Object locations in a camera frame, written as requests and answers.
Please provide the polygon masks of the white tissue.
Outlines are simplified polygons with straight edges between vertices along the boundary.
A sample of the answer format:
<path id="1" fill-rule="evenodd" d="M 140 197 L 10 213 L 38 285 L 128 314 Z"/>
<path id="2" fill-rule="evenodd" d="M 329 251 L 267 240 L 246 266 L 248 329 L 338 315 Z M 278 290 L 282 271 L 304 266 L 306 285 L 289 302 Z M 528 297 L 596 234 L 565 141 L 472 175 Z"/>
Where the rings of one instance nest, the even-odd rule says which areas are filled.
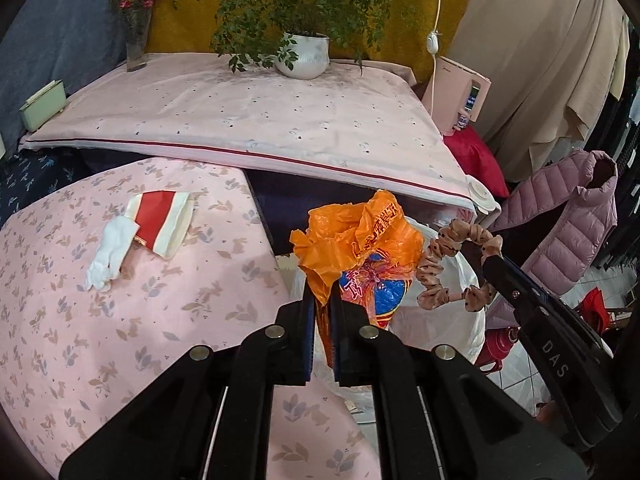
<path id="1" fill-rule="evenodd" d="M 119 277 L 120 267 L 134 241 L 139 225 L 118 216 L 104 226 L 96 254 L 86 273 L 86 289 L 106 292 Z"/>

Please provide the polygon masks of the white trash bag bin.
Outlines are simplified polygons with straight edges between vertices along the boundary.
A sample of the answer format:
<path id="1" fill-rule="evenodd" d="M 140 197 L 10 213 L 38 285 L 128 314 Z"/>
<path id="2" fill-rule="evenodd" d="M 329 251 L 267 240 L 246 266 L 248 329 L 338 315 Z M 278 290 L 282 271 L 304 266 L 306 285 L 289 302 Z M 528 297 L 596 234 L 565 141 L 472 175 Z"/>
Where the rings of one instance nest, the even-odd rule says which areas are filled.
<path id="1" fill-rule="evenodd" d="M 465 242 L 479 244 L 482 249 L 500 246 L 500 240 L 488 231 L 477 224 L 460 220 L 454 220 L 428 240 L 424 237 L 422 254 L 412 279 L 412 284 L 419 283 L 422 287 L 416 295 L 416 305 L 419 308 L 433 311 L 445 304 L 462 301 L 465 310 L 478 312 L 488 304 L 490 292 L 486 285 L 471 284 L 460 292 L 453 292 L 442 284 L 442 262 L 447 258 L 456 258 Z"/>

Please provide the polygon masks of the pink water dispenser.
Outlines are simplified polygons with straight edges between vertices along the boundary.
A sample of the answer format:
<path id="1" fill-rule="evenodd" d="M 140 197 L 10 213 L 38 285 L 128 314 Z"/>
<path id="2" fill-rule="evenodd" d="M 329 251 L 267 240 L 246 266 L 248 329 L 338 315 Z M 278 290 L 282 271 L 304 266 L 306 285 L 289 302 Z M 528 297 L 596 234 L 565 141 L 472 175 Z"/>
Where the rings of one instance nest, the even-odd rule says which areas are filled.
<path id="1" fill-rule="evenodd" d="M 491 81 L 450 58 L 436 58 L 435 69 L 422 103 L 443 136 L 476 122 Z"/>

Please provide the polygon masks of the pink speckled table cloth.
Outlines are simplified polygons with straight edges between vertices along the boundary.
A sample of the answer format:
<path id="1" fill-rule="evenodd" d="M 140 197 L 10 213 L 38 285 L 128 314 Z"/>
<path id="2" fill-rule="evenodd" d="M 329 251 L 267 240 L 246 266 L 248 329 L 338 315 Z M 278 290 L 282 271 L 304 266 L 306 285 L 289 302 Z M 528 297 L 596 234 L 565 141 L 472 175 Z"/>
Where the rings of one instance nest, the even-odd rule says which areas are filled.
<path id="1" fill-rule="evenodd" d="M 24 150 L 105 148 L 385 188 L 475 207 L 465 174 L 413 92 L 406 66 L 333 61 L 319 77 L 230 70 L 208 53 L 157 53 L 72 94 Z"/>

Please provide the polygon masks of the red cloth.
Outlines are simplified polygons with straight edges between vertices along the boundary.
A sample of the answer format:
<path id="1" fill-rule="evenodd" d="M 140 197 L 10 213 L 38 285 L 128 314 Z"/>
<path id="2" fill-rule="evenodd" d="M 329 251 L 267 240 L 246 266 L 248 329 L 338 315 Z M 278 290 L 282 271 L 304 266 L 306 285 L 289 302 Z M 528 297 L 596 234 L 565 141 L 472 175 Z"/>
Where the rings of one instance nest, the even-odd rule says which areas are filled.
<path id="1" fill-rule="evenodd" d="M 444 136 L 444 142 L 462 170 L 482 182 L 495 198 L 505 200 L 510 196 L 494 154 L 471 126 L 454 130 Z"/>

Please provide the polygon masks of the green potted plant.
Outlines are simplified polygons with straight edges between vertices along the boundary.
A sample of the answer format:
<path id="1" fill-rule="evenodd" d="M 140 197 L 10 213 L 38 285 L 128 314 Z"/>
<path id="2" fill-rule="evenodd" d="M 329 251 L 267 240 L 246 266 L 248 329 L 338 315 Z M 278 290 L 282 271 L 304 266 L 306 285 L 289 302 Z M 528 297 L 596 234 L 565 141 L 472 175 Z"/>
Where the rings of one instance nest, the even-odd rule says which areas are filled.
<path id="1" fill-rule="evenodd" d="M 220 0 L 210 50 L 227 55 L 232 72 L 247 66 L 287 68 L 304 37 L 324 38 L 362 65 L 380 50 L 395 0 Z"/>

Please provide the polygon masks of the white tape roll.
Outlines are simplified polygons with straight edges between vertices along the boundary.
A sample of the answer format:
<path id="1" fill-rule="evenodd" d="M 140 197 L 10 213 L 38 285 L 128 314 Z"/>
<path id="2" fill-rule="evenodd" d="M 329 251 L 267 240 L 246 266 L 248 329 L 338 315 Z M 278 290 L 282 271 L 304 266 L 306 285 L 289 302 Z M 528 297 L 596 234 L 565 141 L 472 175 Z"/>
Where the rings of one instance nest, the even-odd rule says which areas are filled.
<path id="1" fill-rule="evenodd" d="M 493 212 L 500 212 L 501 207 L 495 200 L 495 197 L 486 188 L 484 183 L 475 179 L 470 174 L 465 176 L 466 185 L 468 186 L 469 196 L 474 203 L 475 208 L 485 216 L 492 214 Z"/>

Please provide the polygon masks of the pale green box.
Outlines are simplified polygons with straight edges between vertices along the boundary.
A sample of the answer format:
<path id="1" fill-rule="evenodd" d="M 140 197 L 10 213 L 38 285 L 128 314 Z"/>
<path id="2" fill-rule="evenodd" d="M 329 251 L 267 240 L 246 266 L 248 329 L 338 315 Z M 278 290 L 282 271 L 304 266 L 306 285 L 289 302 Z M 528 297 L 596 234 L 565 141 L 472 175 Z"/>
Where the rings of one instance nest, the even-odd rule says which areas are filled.
<path id="1" fill-rule="evenodd" d="M 49 119 L 66 107 L 67 96 L 62 80 L 52 80 L 32 96 L 20 108 L 25 129 L 37 131 Z"/>

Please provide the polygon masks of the pink puffer jacket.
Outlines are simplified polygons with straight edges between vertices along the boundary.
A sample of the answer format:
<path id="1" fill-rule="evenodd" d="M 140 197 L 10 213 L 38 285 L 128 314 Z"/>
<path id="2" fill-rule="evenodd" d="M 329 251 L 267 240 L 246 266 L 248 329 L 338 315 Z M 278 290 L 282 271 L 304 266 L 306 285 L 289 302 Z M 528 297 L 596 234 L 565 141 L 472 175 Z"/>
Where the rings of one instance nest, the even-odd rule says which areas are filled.
<path id="1" fill-rule="evenodd" d="M 617 226 L 616 162 L 576 150 L 521 182 L 489 231 L 502 254 L 554 296 L 584 276 Z"/>

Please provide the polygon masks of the red stool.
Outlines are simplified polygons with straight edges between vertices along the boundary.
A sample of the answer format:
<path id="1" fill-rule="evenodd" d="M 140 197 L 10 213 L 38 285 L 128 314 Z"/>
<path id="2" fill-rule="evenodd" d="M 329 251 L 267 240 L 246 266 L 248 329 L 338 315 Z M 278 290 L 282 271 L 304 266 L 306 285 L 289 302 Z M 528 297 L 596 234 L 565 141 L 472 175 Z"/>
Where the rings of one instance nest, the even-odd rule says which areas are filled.
<path id="1" fill-rule="evenodd" d="M 603 292 L 599 287 L 587 292 L 576 307 L 576 312 L 599 335 L 613 328 L 625 327 L 629 321 L 629 318 L 616 315 L 605 307 Z"/>

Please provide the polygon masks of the small red white paper cup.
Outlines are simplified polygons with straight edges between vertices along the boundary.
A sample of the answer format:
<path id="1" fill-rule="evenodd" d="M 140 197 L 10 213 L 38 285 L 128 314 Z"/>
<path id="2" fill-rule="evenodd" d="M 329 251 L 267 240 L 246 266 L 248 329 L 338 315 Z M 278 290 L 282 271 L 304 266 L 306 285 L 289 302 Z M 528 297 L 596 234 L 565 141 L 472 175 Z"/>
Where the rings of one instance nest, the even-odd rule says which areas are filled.
<path id="1" fill-rule="evenodd" d="M 193 211 L 189 192 L 160 190 L 130 198 L 124 216 L 138 226 L 134 240 L 139 245 L 170 260 L 186 238 Z"/>

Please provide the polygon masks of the orange plastic bag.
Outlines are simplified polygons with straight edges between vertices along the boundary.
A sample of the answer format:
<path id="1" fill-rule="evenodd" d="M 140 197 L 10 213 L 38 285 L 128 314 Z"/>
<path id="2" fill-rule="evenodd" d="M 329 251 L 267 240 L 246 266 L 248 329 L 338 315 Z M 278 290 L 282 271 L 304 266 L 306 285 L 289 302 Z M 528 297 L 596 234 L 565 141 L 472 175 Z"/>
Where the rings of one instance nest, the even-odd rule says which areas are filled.
<path id="1" fill-rule="evenodd" d="M 332 204 L 308 214 L 306 230 L 290 235 L 293 254 L 316 297 L 318 331 L 326 364 L 334 364 L 328 303 L 334 286 L 359 304 L 371 324 L 385 330 L 405 298 L 419 263 L 424 237 L 396 197 L 378 190 L 359 204 Z"/>

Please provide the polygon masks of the beige curtain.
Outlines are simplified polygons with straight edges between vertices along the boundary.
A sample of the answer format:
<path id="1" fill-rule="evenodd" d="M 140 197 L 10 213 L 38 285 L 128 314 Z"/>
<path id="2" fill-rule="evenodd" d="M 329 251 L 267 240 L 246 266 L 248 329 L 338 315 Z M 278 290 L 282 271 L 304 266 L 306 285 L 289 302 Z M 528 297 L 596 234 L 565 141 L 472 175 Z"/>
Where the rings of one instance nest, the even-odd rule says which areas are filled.
<path id="1" fill-rule="evenodd" d="M 475 129 L 506 180 L 586 142 L 623 87 L 627 25 L 617 0 L 469 0 L 447 54 L 491 82 Z"/>

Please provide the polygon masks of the red thermos jug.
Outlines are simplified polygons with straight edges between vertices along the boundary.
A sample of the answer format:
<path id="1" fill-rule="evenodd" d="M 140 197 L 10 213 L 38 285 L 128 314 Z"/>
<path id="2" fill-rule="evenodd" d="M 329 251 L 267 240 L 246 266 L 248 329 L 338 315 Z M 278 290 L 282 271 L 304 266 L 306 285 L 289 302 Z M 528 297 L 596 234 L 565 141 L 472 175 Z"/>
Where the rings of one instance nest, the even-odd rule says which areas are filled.
<path id="1" fill-rule="evenodd" d="M 475 361 L 475 366 L 485 375 L 502 370 L 504 360 L 518 342 L 519 331 L 517 327 L 488 330 L 485 333 L 485 342 Z"/>

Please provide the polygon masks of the pink floral table cloth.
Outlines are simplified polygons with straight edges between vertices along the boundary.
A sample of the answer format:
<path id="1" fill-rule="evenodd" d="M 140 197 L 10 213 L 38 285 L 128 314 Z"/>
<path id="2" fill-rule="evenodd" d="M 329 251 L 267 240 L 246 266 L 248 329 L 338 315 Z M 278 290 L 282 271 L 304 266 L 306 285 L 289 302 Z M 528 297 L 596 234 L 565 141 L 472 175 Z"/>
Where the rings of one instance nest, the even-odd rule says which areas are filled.
<path id="1" fill-rule="evenodd" d="M 171 259 L 134 245 L 105 292 L 86 285 L 104 226 L 137 194 L 194 203 Z M 222 350 L 288 302 L 245 174 L 149 158 L 73 183 L 1 230 L 1 405 L 49 474 L 196 344 Z"/>

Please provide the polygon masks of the glass vase with red flowers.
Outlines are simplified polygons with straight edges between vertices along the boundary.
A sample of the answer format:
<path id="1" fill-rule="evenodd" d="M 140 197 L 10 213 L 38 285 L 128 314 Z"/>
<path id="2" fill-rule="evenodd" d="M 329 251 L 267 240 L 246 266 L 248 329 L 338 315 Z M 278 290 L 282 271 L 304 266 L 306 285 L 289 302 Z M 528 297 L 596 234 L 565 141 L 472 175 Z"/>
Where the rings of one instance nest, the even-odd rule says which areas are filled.
<path id="1" fill-rule="evenodd" d="M 144 49 L 148 41 L 152 11 L 158 0 L 111 0 L 112 8 L 125 26 L 126 70 L 141 70 L 146 61 Z"/>

